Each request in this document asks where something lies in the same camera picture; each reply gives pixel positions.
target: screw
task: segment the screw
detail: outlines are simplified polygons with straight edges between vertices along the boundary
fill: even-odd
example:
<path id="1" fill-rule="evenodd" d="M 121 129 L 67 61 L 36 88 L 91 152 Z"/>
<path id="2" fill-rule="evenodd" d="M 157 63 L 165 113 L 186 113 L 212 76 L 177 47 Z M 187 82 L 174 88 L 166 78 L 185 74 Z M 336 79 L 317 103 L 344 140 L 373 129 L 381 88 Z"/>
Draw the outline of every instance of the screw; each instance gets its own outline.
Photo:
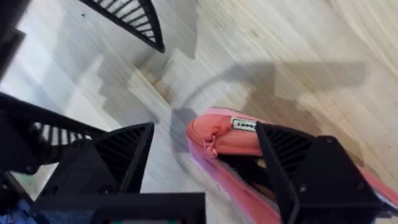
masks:
<path id="1" fill-rule="evenodd" d="M 307 189 L 307 186 L 304 185 L 304 184 L 300 185 L 300 187 L 298 188 L 298 191 L 299 191 L 300 193 L 304 193 L 304 192 L 306 192 L 307 190 L 308 190 L 308 189 Z"/>
<path id="2" fill-rule="evenodd" d="M 113 191 L 112 186 L 102 186 L 102 187 L 99 189 L 99 192 L 100 192 L 101 194 L 109 194 L 109 193 L 111 193 L 112 191 Z"/>
<path id="3" fill-rule="evenodd" d="M 357 188 L 358 190 L 363 190 L 363 189 L 365 189 L 365 184 L 364 184 L 364 182 L 360 182 L 360 183 L 358 184 L 358 186 L 356 186 L 356 188 Z"/>
<path id="4" fill-rule="evenodd" d="M 30 165 L 25 166 L 25 170 L 26 170 L 26 172 L 28 172 L 29 174 L 33 174 L 33 173 L 35 172 L 34 167 L 33 167 L 33 166 L 30 166 Z"/>

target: black metal frame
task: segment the black metal frame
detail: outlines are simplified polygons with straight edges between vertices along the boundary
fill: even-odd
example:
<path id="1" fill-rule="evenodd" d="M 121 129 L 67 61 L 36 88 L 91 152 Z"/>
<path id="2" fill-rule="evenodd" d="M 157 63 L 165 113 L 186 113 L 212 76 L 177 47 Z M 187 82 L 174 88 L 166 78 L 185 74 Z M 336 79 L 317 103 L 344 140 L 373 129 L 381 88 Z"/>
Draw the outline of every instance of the black metal frame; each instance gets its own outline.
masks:
<path id="1" fill-rule="evenodd" d="M 60 131 L 66 134 L 50 137 Z M 0 170 L 31 175 L 43 164 L 59 162 L 31 204 L 37 223 L 205 223 L 203 193 L 140 194 L 153 134 L 152 123 L 106 132 L 0 93 Z M 21 191 L 15 194 L 16 183 L 7 182 L 7 187 L 12 191 L 0 190 L 13 193 L 7 203 L 26 200 Z"/>
<path id="2" fill-rule="evenodd" d="M 165 52 L 165 47 L 162 38 L 162 29 L 160 28 L 160 23 L 156 14 L 155 7 L 150 0 L 128 0 L 122 3 L 114 11 L 109 11 L 109 10 L 114 4 L 121 3 L 122 0 L 111 0 L 105 6 L 103 6 L 104 4 L 103 0 L 97 0 L 97 1 L 79 0 L 79 1 L 91 7 L 92 9 L 100 13 L 102 16 L 114 22 L 116 25 L 122 27 L 126 31 L 135 35 L 137 38 L 141 39 L 146 44 L 155 48 L 159 52 L 161 53 Z M 123 16 L 118 17 L 118 12 L 120 12 L 124 7 L 127 7 L 128 4 L 132 4 L 134 1 L 137 1 L 139 6 L 135 7 L 134 9 L 131 9 Z M 130 18 L 128 21 L 124 21 L 125 18 L 134 14 L 140 9 L 142 9 L 144 13 L 135 15 L 133 18 Z M 132 24 L 143 18 L 146 18 L 147 20 L 139 24 L 134 24 L 134 25 Z M 149 25 L 150 28 L 145 28 L 142 30 L 139 29 L 140 27 L 144 27 L 145 25 Z"/>

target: zipper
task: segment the zipper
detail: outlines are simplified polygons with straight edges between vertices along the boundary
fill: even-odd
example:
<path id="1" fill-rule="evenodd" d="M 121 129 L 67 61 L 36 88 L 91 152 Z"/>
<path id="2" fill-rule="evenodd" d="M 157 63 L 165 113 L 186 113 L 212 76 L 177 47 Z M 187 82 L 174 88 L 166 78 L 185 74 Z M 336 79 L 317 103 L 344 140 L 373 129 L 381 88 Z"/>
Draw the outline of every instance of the zipper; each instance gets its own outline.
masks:
<path id="1" fill-rule="evenodd" d="M 216 142 L 216 139 L 218 136 L 222 136 L 226 134 L 228 131 L 230 131 L 232 128 L 232 124 L 229 123 L 228 125 L 219 125 L 213 128 L 213 130 L 210 131 L 209 135 L 207 138 L 205 138 L 203 141 L 200 140 L 200 138 L 195 134 L 195 132 L 187 132 L 187 135 L 191 137 L 193 141 L 195 141 L 197 144 L 203 146 L 203 150 L 205 151 L 205 154 L 209 158 L 216 158 L 218 155 L 217 150 L 214 147 L 214 144 Z"/>

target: pink pouch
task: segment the pink pouch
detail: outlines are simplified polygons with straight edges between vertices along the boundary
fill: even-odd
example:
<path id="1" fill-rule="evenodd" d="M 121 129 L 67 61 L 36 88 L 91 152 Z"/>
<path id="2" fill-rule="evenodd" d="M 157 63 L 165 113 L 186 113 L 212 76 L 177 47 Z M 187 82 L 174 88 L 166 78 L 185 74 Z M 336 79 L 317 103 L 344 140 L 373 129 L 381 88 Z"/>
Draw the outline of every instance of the pink pouch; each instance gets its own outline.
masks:
<path id="1" fill-rule="evenodd" d="M 254 190 L 223 164 L 223 159 L 228 158 L 228 155 L 262 157 L 257 134 L 252 131 L 251 124 L 246 123 L 242 128 L 234 129 L 232 127 L 235 118 L 261 121 L 237 111 L 209 108 L 205 114 L 188 124 L 187 141 L 190 152 L 255 223 L 280 223 L 279 214 L 259 195 L 259 189 Z M 398 194 L 363 168 L 359 167 L 359 170 L 377 192 L 398 205 Z M 262 192 L 264 191 L 272 198 L 267 189 Z"/>

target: ventilated grille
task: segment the ventilated grille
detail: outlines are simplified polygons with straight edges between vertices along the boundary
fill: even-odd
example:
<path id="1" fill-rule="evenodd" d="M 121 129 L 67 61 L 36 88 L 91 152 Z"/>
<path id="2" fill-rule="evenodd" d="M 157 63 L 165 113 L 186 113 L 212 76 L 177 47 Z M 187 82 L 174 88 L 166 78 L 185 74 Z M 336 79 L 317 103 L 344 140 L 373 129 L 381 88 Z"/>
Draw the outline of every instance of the ventilated grille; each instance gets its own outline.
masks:
<path id="1" fill-rule="evenodd" d="M 150 0 L 80 0 L 118 26 L 164 52 L 162 31 Z"/>
<path id="2" fill-rule="evenodd" d="M 264 126 L 264 130 L 286 174 L 292 178 L 315 138 L 297 130 L 275 125 Z"/>
<path id="3" fill-rule="evenodd" d="M 145 127 L 132 128 L 107 136 L 95 146 L 118 182 L 122 182 L 142 139 Z"/>

